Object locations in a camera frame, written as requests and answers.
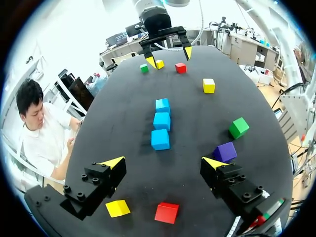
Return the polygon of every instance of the cable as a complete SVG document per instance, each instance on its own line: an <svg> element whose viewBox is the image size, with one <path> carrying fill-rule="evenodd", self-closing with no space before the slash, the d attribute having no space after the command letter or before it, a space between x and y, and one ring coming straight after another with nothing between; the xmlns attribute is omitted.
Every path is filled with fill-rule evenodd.
<svg viewBox="0 0 316 237"><path fill-rule="evenodd" d="M285 93L288 93L288 92L290 92L290 91L292 91L292 90L294 90L294 89L296 89L296 88L298 88L298 87L300 87L300 86L304 86L304 83L299 82L299 83L297 83L297 84L295 84L295 85L292 85L291 87L289 87L288 89L286 89L284 92L282 92L282 93L278 96L278 98L276 99L275 103L272 105L271 109L273 109L273 107L276 105L276 103L278 102L278 100L280 99L280 97L281 97L282 95L284 95Z"/></svg>
<svg viewBox="0 0 316 237"><path fill-rule="evenodd" d="M294 152L292 155L295 155L302 147L300 147L299 149L296 150L296 152Z"/></svg>
<svg viewBox="0 0 316 237"><path fill-rule="evenodd" d="M249 234L244 234L237 237L246 237L246 236L272 237L270 235L263 234L263 233L249 233Z"/></svg>
<svg viewBox="0 0 316 237"><path fill-rule="evenodd" d="M222 43L221 43L221 51L223 49L223 41L224 41L224 33L222 32Z"/></svg>
<svg viewBox="0 0 316 237"><path fill-rule="evenodd" d="M300 200L298 202L292 202L291 205L302 204L305 200Z"/></svg>
<svg viewBox="0 0 316 237"><path fill-rule="evenodd" d="M197 35L196 39L191 43L191 45L194 45L198 40L199 38L201 38L201 35L204 31L204 17L203 17L203 10L202 10L202 4L201 4L201 0L198 0L199 2L199 7L200 7L200 10L201 10L201 17L202 17L202 26L201 26L201 30L199 32L199 34ZM157 44L157 43L154 43L155 46L157 46L158 48L161 48L161 49L164 49L164 50L167 50L167 51L182 51L183 48L165 48L165 47L162 47L161 45Z"/></svg>
<svg viewBox="0 0 316 237"><path fill-rule="evenodd" d="M248 24L248 22L247 22L247 20L246 20L246 18L245 18L245 16L244 16L244 14L243 14L243 12L242 12L241 8L240 8L240 6L239 6L238 2L237 2L236 0L235 0L235 2L236 2L237 6L238 6L238 8L239 8L239 10L240 10L240 12L241 12L241 14L242 14L242 16L243 16L243 18L244 18L244 20L245 20L245 22L246 22L247 26L248 26L247 30L248 30L248 29L251 29L252 34L254 34L254 32L253 32L252 28L249 26L249 24Z"/></svg>
<svg viewBox="0 0 316 237"><path fill-rule="evenodd" d="M233 233L234 233L234 231L235 231L235 229L236 229L236 227L238 225L239 220L240 220L240 216L237 216L235 218L234 223L233 223L233 225L232 225L231 229L229 230L229 232L228 232L226 237L231 237L233 235Z"/></svg>
<svg viewBox="0 0 316 237"><path fill-rule="evenodd" d="M294 206L294 207L291 207L290 210L297 210L297 209L300 209L300 208L301 208L301 206Z"/></svg>

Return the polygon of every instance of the stacked blue cubes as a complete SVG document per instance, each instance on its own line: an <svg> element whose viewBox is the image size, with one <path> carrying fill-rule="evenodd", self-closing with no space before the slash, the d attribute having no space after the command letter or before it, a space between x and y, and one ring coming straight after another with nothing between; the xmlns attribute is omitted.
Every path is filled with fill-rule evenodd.
<svg viewBox="0 0 316 237"><path fill-rule="evenodd" d="M167 98L156 100L156 114L154 118L155 131L152 131L152 147L155 151L170 149L170 105Z"/></svg>
<svg viewBox="0 0 316 237"><path fill-rule="evenodd" d="M170 123L171 119L169 113L155 113L154 127L156 130L166 129L167 131L170 131Z"/></svg>
<svg viewBox="0 0 316 237"><path fill-rule="evenodd" d="M170 114L170 105L167 98L156 100L156 112L167 112Z"/></svg>
<svg viewBox="0 0 316 237"><path fill-rule="evenodd" d="M152 131L152 147L155 151L170 148L169 135L166 129Z"/></svg>

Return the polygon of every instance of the cube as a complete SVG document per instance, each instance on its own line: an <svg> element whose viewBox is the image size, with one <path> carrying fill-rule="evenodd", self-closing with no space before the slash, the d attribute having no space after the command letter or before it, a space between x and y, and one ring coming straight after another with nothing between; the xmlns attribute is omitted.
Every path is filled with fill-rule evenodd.
<svg viewBox="0 0 316 237"><path fill-rule="evenodd" d="M148 66L147 64L143 64L143 65L140 65L140 70L142 71L142 73L147 73L149 72L149 69L148 69Z"/></svg>
<svg viewBox="0 0 316 237"><path fill-rule="evenodd" d="M167 112L155 113L154 117L154 127L156 130L166 129L170 131L170 114Z"/></svg>
<svg viewBox="0 0 316 237"><path fill-rule="evenodd" d="M204 93L215 92L215 82L213 79L203 79L203 90Z"/></svg>
<svg viewBox="0 0 316 237"><path fill-rule="evenodd" d="M184 63L177 63L175 65L177 73L185 73L187 71L187 67Z"/></svg>
<svg viewBox="0 0 316 237"><path fill-rule="evenodd" d="M177 217L178 209L179 205L177 204L170 204L166 202L160 203L157 207L155 221L174 224Z"/></svg>
<svg viewBox="0 0 316 237"><path fill-rule="evenodd" d="M231 135L237 139L244 135L246 131L248 131L249 126L246 123L246 121L243 119L243 117L236 119L232 125L229 127L229 132Z"/></svg>
<svg viewBox="0 0 316 237"><path fill-rule="evenodd" d="M157 69L161 69L164 67L163 61L162 60L157 60L156 61Z"/></svg>
<svg viewBox="0 0 316 237"><path fill-rule="evenodd" d="M112 218L130 213L125 200L111 201L106 203L105 206L107 207L107 210Z"/></svg>
<svg viewBox="0 0 316 237"><path fill-rule="evenodd" d="M228 162L237 157L235 147L232 142L218 146L213 152L214 157L220 162Z"/></svg>
<svg viewBox="0 0 316 237"><path fill-rule="evenodd" d="M167 129L152 131L152 147L155 151L170 149Z"/></svg>
<svg viewBox="0 0 316 237"><path fill-rule="evenodd" d="M167 98L156 100L156 112L157 113L167 112L170 114L170 105Z"/></svg>

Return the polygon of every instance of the man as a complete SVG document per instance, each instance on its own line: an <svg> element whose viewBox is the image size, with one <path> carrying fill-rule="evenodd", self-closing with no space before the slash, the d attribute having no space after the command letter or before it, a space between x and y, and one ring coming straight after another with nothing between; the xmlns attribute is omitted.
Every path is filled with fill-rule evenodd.
<svg viewBox="0 0 316 237"><path fill-rule="evenodd" d="M28 161L43 175L64 180L74 146L73 138L65 140L65 128L76 131L79 120L50 103L43 103L43 91L32 79L22 83L16 103L25 123L23 149Z"/></svg>
<svg viewBox="0 0 316 237"><path fill-rule="evenodd" d="M307 81L311 82L315 68L314 56L311 49L305 42L301 42L300 45L294 49L294 54L300 67L303 83Z"/></svg>

